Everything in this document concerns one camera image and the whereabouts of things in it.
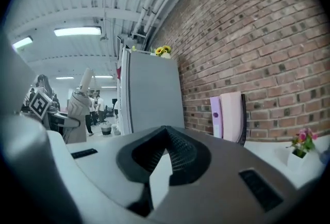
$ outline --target white pot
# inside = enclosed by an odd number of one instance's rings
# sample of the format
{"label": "white pot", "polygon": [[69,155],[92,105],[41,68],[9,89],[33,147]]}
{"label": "white pot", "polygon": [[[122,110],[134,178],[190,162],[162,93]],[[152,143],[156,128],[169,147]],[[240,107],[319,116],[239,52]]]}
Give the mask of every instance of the white pot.
{"label": "white pot", "polygon": [[308,153],[305,152],[305,156],[303,158],[300,158],[293,154],[294,150],[290,153],[288,158],[288,168],[292,171],[297,171],[301,168],[303,163],[306,161],[306,157],[308,156]]}
{"label": "white pot", "polygon": [[169,53],[163,53],[163,54],[161,55],[161,57],[162,57],[162,58],[166,58],[166,59],[171,59],[171,54],[169,54]]}

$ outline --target white refrigerator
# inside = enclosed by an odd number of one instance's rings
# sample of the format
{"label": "white refrigerator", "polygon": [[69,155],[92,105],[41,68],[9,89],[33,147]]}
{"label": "white refrigerator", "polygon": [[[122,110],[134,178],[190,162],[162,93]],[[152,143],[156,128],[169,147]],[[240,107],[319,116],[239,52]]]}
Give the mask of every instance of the white refrigerator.
{"label": "white refrigerator", "polygon": [[122,135],[151,127],[185,127],[179,72],[175,60],[121,49],[118,80]]}

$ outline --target red brick wall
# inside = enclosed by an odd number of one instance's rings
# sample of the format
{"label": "red brick wall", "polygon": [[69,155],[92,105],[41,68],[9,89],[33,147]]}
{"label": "red brick wall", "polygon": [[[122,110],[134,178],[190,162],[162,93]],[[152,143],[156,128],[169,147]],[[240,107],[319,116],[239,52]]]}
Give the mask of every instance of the red brick wall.
{"label": "red brick wall", "polygon": [[212,134],[210,97],[246,94],[248,137],[330,129],[330,34],[318,0],[180,0],[152,43],[178,60],[186,127]]}

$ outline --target yellow flower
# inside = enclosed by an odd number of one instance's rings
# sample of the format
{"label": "yellow flower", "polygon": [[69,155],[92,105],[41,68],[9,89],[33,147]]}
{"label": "yellow flower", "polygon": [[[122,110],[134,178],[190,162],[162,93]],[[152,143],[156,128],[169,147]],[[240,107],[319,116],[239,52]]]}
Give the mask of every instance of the yellow flower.
{"label": "yellow flower", "polygon": [[171,47],[169,47],[169,46],[163,46],[163,49],[165,50],[165,51],[167,51],[168,53],[171,53]]}
{"label": "yellow flower", "polygon": [[155,53],[157,56],[160,56],[162,54],[162,47],[157,48]]}

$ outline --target ceiling light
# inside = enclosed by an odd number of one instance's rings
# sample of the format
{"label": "ceiling light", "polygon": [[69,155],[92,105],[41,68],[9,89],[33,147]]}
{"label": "ceiling light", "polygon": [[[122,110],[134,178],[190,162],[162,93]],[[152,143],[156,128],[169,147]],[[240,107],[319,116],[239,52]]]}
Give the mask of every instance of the ceiling light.
{"label": "ceiling light", "polygon": [[27,38],[25,38],[25,39],[23,39],[23,40],[20,40],[20,41],[18,41],[18,42],[15,42],[12,46],[15,48],[15,49],[18,49],[18,48],[20,48],[20,47],[22,47],[22,46],[25,46],[25,45],[27,45],[27,44],[30,44],[30,43],[32,43],[33,42],[33,40],[32,40],[32,38],[29,36],[29,37],[27,37]]}
{"label": "ceiling light", "polygon": [[54,29],[57,37],[69,35],[101,35],[101,27],[79,27]]}
{"label": "ceiling light", "polygon": [[113,78],[112,75],[96,75],[95,78]]}
{"label": "ceiling light", "polygon": [[68,77],[57,77],[56,79],[58,79],[58,80],[62,80],[62,79],[74,79],[74,77],[72,77],[72,76],[68,76]]}

